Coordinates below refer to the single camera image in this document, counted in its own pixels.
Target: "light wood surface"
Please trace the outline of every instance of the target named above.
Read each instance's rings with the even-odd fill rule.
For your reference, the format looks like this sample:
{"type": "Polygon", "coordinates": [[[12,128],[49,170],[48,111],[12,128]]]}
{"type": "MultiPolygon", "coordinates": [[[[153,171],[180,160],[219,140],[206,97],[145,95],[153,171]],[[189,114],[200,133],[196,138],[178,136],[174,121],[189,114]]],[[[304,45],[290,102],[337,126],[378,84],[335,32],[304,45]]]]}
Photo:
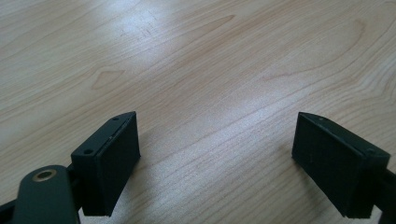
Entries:
{"type": "Polygon", "coordinates": [[[0,1],[0,203],[112,116],[142,158],[112,217],[83,223],[376,223],[342,218],[291,159],[297,113],[393,155],[396,1],[0,1]]]}

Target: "black clamp jaw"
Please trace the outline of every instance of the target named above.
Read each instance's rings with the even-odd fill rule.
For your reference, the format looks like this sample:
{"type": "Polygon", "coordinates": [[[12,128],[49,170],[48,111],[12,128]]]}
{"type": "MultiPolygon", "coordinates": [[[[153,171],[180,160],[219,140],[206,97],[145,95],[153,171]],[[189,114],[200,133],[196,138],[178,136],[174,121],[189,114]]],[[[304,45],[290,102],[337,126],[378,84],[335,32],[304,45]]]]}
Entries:
{"type": "Polygon", "coordinates": [[[71,155],[67,168],[51,165],[27,175],[18,199],[0,206],[0,223],[80,223],[111,216],[140,158],[136,113],[108,120],[71,155]]]}
{"type": "Polygon", "coordinates": [[[292,157],[342,216],[396,223],[396,175],[387,169],[388,152],[321,116],[299,113],[292,157]]]}

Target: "black mechanical part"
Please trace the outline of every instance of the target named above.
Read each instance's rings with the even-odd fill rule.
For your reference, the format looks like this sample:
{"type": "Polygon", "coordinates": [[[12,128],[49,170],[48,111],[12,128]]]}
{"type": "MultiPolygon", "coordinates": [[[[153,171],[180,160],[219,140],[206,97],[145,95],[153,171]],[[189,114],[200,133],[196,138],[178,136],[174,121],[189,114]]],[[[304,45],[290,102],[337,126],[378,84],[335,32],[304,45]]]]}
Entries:
{"type": "Polygon", "coordinates": [[[79,223],[65,167],[46,166],[22,180],[12,223],[79,223]]]}
{"type": "Polygon", "coordinates": [[[139,158],[136,113],[118,115],[72,153],[72,164],[67,169],[54,165],[27,175],[18,199],[0,206],[0,223],[34,223],[33,219],[21,217],[47,218],[43,213],[63,221],[47,219],[38,223],[78,223],[81,207],[86,216],[111,216],[139,158]],[[32,186],[42,191],[34,193],[32,186]],[[73,214],[77,219],[64,214],[73,214]]]}
{"type": "Polygon", "coordinates": [[[335,122],[299,113],[292,157],[342,216],[370,217],[374,204],[396,222],[396,177],[390,155],[335,122]]]}
{"type": "Polygon", "coordinates": [[[140,158],[135,112],[118,115],[103,127],[72,153],[86,216],[111,216],[132,164],[140,158]]]}

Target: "screw hole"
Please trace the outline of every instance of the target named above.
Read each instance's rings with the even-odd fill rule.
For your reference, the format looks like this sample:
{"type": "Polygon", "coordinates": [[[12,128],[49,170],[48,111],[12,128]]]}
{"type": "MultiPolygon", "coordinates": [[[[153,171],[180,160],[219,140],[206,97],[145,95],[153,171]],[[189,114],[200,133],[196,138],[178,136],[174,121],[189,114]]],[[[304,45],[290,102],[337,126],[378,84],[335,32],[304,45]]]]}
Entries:
{"type": "Polygon", "coordinates": [[[33,176],[35,182],[42,182],[53,178],[56,175],[56,170],[45,170],[33,176]]]}
{"type": "Polygon", "coordinates": [[[93,150],[92,150],[92,149],[85,149],[85,150],[84,150],[84,154],[85,154],[85,155],[88,155],[88,154],[91,154],[91,153],[93,153],[93,150]]]}

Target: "metal ring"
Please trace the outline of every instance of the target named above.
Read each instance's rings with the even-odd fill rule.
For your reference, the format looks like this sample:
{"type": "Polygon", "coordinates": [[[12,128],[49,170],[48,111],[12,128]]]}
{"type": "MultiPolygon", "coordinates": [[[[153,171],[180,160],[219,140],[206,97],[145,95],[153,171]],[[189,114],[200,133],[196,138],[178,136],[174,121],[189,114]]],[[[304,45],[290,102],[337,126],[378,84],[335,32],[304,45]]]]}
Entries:
{"type": "Polygon", "coordinates": [[[43,170],[35,174],[32,179],[35,182],[42,182],[53,178],[55,175],[56,175],[56,170],[54,169],[43,170]]]}

